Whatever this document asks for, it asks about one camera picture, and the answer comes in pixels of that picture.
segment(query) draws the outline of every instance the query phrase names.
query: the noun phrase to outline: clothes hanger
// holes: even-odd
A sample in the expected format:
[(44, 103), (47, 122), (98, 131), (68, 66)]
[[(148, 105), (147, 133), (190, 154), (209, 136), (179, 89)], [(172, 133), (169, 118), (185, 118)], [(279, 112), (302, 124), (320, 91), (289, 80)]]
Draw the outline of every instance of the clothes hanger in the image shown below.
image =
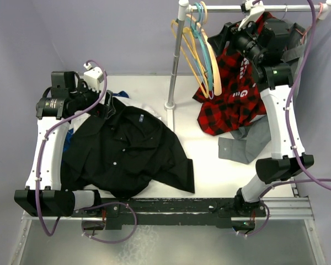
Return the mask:
[[(207, 46), (207, 49), (208, 49), (208, 52), (209, 52), (209, 55), (210, 55), (211, 66), (212, 66), (212, 74), (213, 74), (214, 94), (215, 94), (215, 96), (219, 96), (222, 93), (220, 70), (218, 68), (218, 63), (217, 63), (217, 60), (216, 60), (215, 52), (213, 51), (212, 46), (207, 41), (208, 36), (207, 36), (206, 32), (204, 31), (204, 29), (202, 28), (202, 26), (207, 23), (207, 19), (208, 19), (206, 4), (203, 1), (201, 1), (200, 5), (203, 7), (205, 15), (204, 15), (202, 23), (201, 24), (197, 23), (196, 25), (197, 25), (197, 27), (199, 27), (199, 32), (201, 33), (202, 37), (205, 40), (205, 44)], [(187, 17), (192, 19), (192, 21), (195, 22), (195, 18), (191, 17), (191, 15), (188, 14)]]
[[(191, 71), (193, 72), (197, 82), (199, 83), (200, 89), (202, 90), (202, 93), (204, 94), (205, 98), (210, 97), (212, 99), (214, 95), (219, 96), (222, 93), (221, 77), (220, 77), (215, 53), (212, 49), (212, 46), (207, 42), (208, 37), (202, 28), (202, 25), (207, 22), (206, 5), (204, 2), (200, 2), (200, 4), (196, 3), (195, 5), (198, 5), (197, 8), (199, 10), (199, 17), (198, 19), (195, 19), (195, 17), (193, 17), (192, 14), (187, 15), (188, 20), (190, 20), (190, 27), (184, 28), (182, 38), (184, 39), (186, 45), (188, 46), (188, 49), (191, 53), (192, 59), (195, 62), (195, 66), (199, 74), (195, 72), (183, 47), (181, 47), (181, 51)], [(173, 35), (176, 37), (176, 33), (175, 30), (173, 29), (173, 25), (178, 26), (178, 23), (175, 20), (172, 20), (171, 24), (172, 24)], [(207, 70), (200, 61), (199, 55), (196, 50), (195, 39), (199, 39), (201, 49), (203, 50), (204, 53)]]
[(201, 61), (200, 61), (200, 58), (199, 58), (199, 55), (197, 53), (197, 47), (196, 47), (196, 43), (195, 43), (195, 39), (198, 39), (199, 40), (199, 43), (200, 43), (200, 46), (201, 46), (201, 51), (202, 51), (202, 54), (204, 56), (204, 59), (205, 59), (205, 66), (206, 66), (206, 71), (205, 71), (205, 74), (206, 74), (206, 77), (203, 77), (202, 79), (205, 80), (205, 85), (207, 87), (207, 91), (208, 91), (208, 94), (209, 94), (209, 98), (210, 99), (213, 99), (214, 97), (214, 92), (213, 92), (213, 74), (212, 74), (212, 68), (211, 68), (211, 60), (210, 60), (210, 55), (209, 55), (209, 51), (207, 49), (207, 46), (205, 45), (205, 41), (203, 41), (202, 39), (202, 33), (201, 33), (201, 30), (199, 31), (197, 29), (197, 24), (199, 24), (199, 28), (201, 29), (202, 27), (202, 22), (204, 21), (204, 8), (201, 4), (198, 4), (198, 3), (194, 3), (199, 11), (199, 17), (198, 19), (196, 20), (194, 17), (193, 17), (193, 13), (191, 13), (191, 15), (188, 16), (188, 21), (190, 22), (190, 30), (188, 30), (187, 28), (185, 29), (184, 33), (185, 33), (185, 38), (186, 38), (186, 35), (188, 35), (191, 39), (191, 43), (193, 45), (193, 52), (195, 54), (195, 64), (198, 66), (198, 65), (201, 65)]
[[(171, 26), (171, 30), (173, 32), (173, 35), (174, 37), (176, 38), (177, 37), (177, 34), (174, 30), (174, 25), (178, 26), (178, 22), (175, 21), (175, 20), (172, 20), (171, 23), (170, 23), (170, 26)], [(189, 37), (190, 37), (190, 41), (186, 38), (185, 34), (188, 34)], [(197, 53), (194, 53), (194, 49), (193, 47), (196, 47), (196, 43), (195, 43), (195, 38), (193, 37), (192, 33), (191, 33), (191, 29), (188, 28), (188, 27), (184, 27), (183, 29), (183, 34), (182, 34), (182, 38), (184, 39), (190, 53), (191, 53), (191, 56), (192, 56), (192, 59), (194, 61), (197, 61), (199, 62), (199, 64), (196, 64), (196, 67), (197, 69), (199, 70), (199, 73), (200, 73), (200, 77), (201, 77), (201, 80), (200, 78), (198, 77), (198, 73), (195, 71), (195, 69), (193, 68), (193, 65), (192, 63), (190, 62), (189, 58), (188, 58), (188, 55), (186, 54), (184, 48), (182, 46), (180, 46), (180, 50), (182, 51), (192, 73), (194, 74), (199, 86), (200, 86), (200, 89), (202, 91), (202, 93), (204, 94), (205, 98), (208, 98), (209, 97), (209, 88), (208, 88), (208, 82), (207, 82), (207, 77), (205, 75), (205, 68), (204, 66), (202, 65)]]

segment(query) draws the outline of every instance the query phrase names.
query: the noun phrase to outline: blue fabric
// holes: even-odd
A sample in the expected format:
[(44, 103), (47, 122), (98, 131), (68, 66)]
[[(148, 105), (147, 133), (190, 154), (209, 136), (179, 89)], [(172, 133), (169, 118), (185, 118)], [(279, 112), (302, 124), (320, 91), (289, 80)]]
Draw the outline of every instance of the blue fabric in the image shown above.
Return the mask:
[(70, 147), (72, 135), (73, 135), (73, 129), (70, 129), (69, 131), (67, 131), (67, 134), (65, 137), (65, 142), (64, 142), (64, 147), (62, 149), (63, 152), (65, 152)]
[(113, 93), (114, 97), (123, 97), (123, 98), (130, 98), (129, 95), (125, 91), (120, 91), (119, 93)]

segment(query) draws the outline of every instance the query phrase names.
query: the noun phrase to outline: red and black plaid shirt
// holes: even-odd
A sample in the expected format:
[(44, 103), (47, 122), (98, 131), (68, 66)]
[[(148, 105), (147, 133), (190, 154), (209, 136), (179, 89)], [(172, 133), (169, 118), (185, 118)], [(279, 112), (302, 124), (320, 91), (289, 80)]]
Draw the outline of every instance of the red and black plaid shirt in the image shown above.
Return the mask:
[[(257, 21), (260, 33), (264, 22), (272, 18), (265, 12)], [(193, 98), (202, 104), (197, 118), (201, 129), (211, 135), (223, 134), (249, 125), (257, 115), (266, 114), (258, 87), (252, 79), (252, 66), (240, 53), (226, 55), (224, 49), (217, 57), (222, 94), (213, 99), (205, 98), (199, 88)]]

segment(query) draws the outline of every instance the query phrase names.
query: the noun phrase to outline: black button-up shirt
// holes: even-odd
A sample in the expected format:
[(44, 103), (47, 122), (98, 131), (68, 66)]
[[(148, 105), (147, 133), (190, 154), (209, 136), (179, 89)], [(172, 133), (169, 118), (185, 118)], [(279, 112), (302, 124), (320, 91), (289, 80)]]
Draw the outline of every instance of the black button-up shirt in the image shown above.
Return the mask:
[(193, 162), (176, 134), (149, 112), (113, 101), (115, 115), (91, 116), (72, 136), (62, 156), (62, 189), (93, 184), (129, 198), (154, 179), (194, 193)]

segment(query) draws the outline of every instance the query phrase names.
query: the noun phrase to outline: blue hanger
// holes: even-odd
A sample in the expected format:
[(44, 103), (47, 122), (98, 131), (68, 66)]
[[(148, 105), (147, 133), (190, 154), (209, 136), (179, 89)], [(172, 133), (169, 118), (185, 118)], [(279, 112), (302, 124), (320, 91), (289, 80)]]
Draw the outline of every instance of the blue hanger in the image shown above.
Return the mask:
[[(197, 23), (201, 24), (202, 27), (202, 21), (204, 19), (204, 7), (202, 6), (202, 4), (198, 4), (198, 3), (194, 3), (197, 7), (197, 10), (199, 12), (199, 17), (197, 18), (197, 21), (194, 25), (192, 25), (192, 21), (190, 18), (190, 28), (191, 28), (191, 32), (193, 33), (194, 38), (198, 39), (201, 45), (201, 49), (202, 49), (202, 53), (204, 55), (204, 59), (205, 59), (205, 66), (206, 66), (206, 73), (207, 73), (207, 80), (208, 80), (208, 88), (209, 88), (209, 97), (210, 99), (213, 99), (214, 96), (214, 92), (213, 92), (213, 74), (212, 74), (212, 68), (211, 68), (211, 60), (210, 60), (210, 54), (209, 51), (207, 49), (207, 46), (205, 45), (202, 37), (201, 37), (201, 28), (200, 30), (197, 30)], [(197, 61), (195, 61), (196, 67), (200, 72), (200, 66), (198, 64)]]

